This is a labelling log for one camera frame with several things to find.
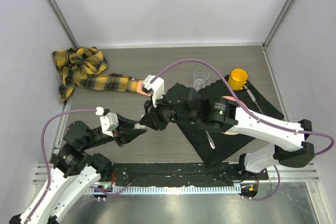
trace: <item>white bracket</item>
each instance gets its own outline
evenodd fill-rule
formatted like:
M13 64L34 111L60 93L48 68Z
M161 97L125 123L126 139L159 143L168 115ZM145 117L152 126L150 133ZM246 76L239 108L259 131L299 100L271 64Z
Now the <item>white bracket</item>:
M156 100L161 99L164 95L164 80L158 77L153 83L151 80L155 76L147 76L142 82L142 88L145 88L151 94L153 106L156 108Z
M279 161L273 158L274 144L269 144L253 153L247 153L244 159L245 170L251 173L260 173L262 169L278 165Z
M100 117L101 130L105 135L113 136L113 131L119 126L118 115L109 112Z

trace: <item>cable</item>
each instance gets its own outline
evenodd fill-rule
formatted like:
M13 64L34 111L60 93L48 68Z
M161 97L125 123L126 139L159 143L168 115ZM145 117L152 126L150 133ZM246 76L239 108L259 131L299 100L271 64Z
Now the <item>cable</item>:
M266 200L266 199L269 199L269 198L273 197L273 196L277 193L277 191L279 190L279 188L280 188L280 173L279 173L279 170L278 170L278 168L277 168L276 166L274 166L274 169L275 169L275 171L277 172L277 175L278 175L278 184L277 184L277 187L275 188L275 190L274 190L273 193L271 193L271 194L268 195L267 197L264 197L264 198L257 198L257 199L255 199L255 198L249 198L249 197L247 197L247 196L243 196L243 197L244 197L245 199L253 200L253 201L263 201L263 200Z
M90 188L92 188L93 190L97 190L105 195L107 195L108 192L113 192L113 190L110 189L103 189L103 188L99 188L99 187L95 187L95 186L90 186Z
M111 186L113 186L113 183L114 183L114 181L115 181L115 173L113 172L111 175L112 175Z
M131 185L132 185L132 183L128 183L124 188L122 188L119 192L117 192L117 193L115 193L115 194L106 194L105 192L102 192L102 193L104 193L105 195L115 195L114 197L116 197L117 195L119 195L119 194L121 194L123 191L125 191L128 187L130 187ZM90 203L93 202L93 201L98 201L98 199L96 199L96 198L91 199L91 200L85 202L85 203L84 203L83 205L81 205L80 207L78 207L78 208L76 208L76 209L74 209L74 210L71 210L71 211L69 211L69 212L77 211L77 210L79 210L80 208L82 208L82 207L84 207L84 206L90 204Z
M34 212L36 211L36 209L40 206L40 204L42 203L42 201L44 200L44 198L47 195L47 192L49 191L50 188L50 184L51 184L51 173L50 173L50 167L48 164L48 158L47 158L47 154L46 154L46 150L45 150L45 146L44 146L44 137L45 137L45 133L47 130L48 125L56 118L62 116L62 115L67 115L67 114L72 114L72 113L79 113L79 112L96 112L96 110L91 110L91 109L87 109L87 110L70 110L70 111L65 111L62 113L59 113L57 115L54 115L52 118L50 118L46 124L44 125L43 129L42 129L42 133L41 133L41 150L42 150L42 157L43 157L43 161L44 164L46 165L47 168L47 186L45 188L45 191L43 192L41 198L38 200L37 204L35 205L35 207L32 209L32 211L30 212L30 214L27 216L27 219L25 220L24 224L27 224L30 220L30 218L33 216Z
M151 81L150 83L153 83L158 77L160 77L162 74L164 74L165 72L167 72L169 69L171 69L172 67L178 65L178 64L181 64L181 63L185 63L185 62L198 62L198 63L201 63L203 65L206 65L207 67L211 68L218 76L219 78L224 82L225 86L228 88L228 90L230 91L231 95L236 99L237 103L239 104L239 106L249 115L251 116L252 118L254 118L255 120L263 123L263 124L266 124L268 126L271 126L271 127L274 127L274 128L277 128L279 130L283 130L283 131L288 131L288 132L292 132L292 133L300 133L300 134L310 134L310 135L315 135L315 136L322 136L322 137L326 137L328 139L330 139L330 145L315 153L315 156L318 156L318 155L321 155L325 152L327 152L328 150L330 150L334 144L335 144L335 139L330 136L330 135L327 135L325 133L320 133L320 132L315 132L315 131L297 131L297 130L294 130L294 129L289 129L289 128L286 128L286 127L282 127L282 126L279 126L279 125L276 125L276 124L273 124L273 123L270 123L264 119L261 119L259 117L257 117L256 115L253 114L252 111L248 110L247 107L244 106L243 102L241 102L241 100L237 97L237 95L235 94L235 92L232 90L232 88L230 87L229 83L225 80L225 78L223 77L223 75L215 68L213 67L210 63L204 61L204 60L198 60L198 59L184 59L184 60L178 60L172 64L170 64L168 67L166 67L165 69L163 69L161 72L159 72Z

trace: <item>black mat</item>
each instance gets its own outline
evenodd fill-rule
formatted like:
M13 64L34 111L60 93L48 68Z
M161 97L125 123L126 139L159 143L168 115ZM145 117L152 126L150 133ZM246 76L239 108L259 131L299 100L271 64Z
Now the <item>black mat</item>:
M261 110L265 115L270 116L276 119L283 119L283 114L278 111L272 104L270 104L259 92L258 90L247 81L246 86L252 92L254 97L256 98L257 103L259 104ZM253 103L249 94L245 89L240 91L235 91L238 98L242 100L250 110L258 112L256 105ZM231 96L229 90L226 88L224 83L221 80L218 80L212 83L209 86L201 89L199 94L202 98L211 98L216 96ZM205 131L201 131L197 128L196 125L186 125L186 124L178 124L180 130L183 132L185 137L189 140L189 142L193 145L204 164L207 167L213 167L218 165L221 161L227 159L236 151L244 147L246 144L251 142L254 137L246 136L242 134L238 135L225 135L222 133L219 134L211 134L211 137L216 146L215 149L212 149L209 145L209 141L206 137Z
M241 180L237 164L221 163L220 166L205 167L203 163L131 163L113 165L117 186L156 187L213 187L232 186L232 180ZM255 180L254 174L245 174L246 180ZM268 180L267 170L258 174L259 180Z

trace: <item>metal floor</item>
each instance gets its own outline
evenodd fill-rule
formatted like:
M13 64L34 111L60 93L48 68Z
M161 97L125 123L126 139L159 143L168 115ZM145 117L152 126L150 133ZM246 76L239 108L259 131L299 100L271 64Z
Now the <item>metal floor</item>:
M258 197L269 195L276 186L260 184ZM78 209L83 196L74 205ZM118 196L92 202L69 212L62 224L201 224L201 223L318 223L306 183L283 183L271 199L254 202L237 194Z
M261 46L105 49L102 52L109 64L107 72L128 74L138 79L144 79L149 74L157 74L169 64L185 58L206 60L224 75L229 74L234 68L244 68L249 74L251 83L280 110ZM198 63L184 63L172 68L163 76L165 89L169 89L177 82L192 87L193 71L202 67L207 68ZM210 70L209 72L209 82L219 79L215 73ZM138 120L144 113L143 104L146 99L138 94L76 87L70 109L103 106L126 118ZM83 120L90 127L99 126L99 118L93 113L71 114L68 116L67 124L77 120ZM227 161L237 162L240 154L254 152L266 145L264 141L254 140ZM201 162L189 141L172 123L162 132L149 129L146 134L123 148L118 148L116 143L110 143L87 152L101 153L115 163Z

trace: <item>clear glass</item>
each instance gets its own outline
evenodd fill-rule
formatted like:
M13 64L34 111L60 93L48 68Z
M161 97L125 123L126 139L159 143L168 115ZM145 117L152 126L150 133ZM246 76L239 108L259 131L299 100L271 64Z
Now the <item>clear glass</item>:
M210 74L207 70L203 68L198 68L193 73L194 76L194 88L196 91L205 87L207 81L209 80Z

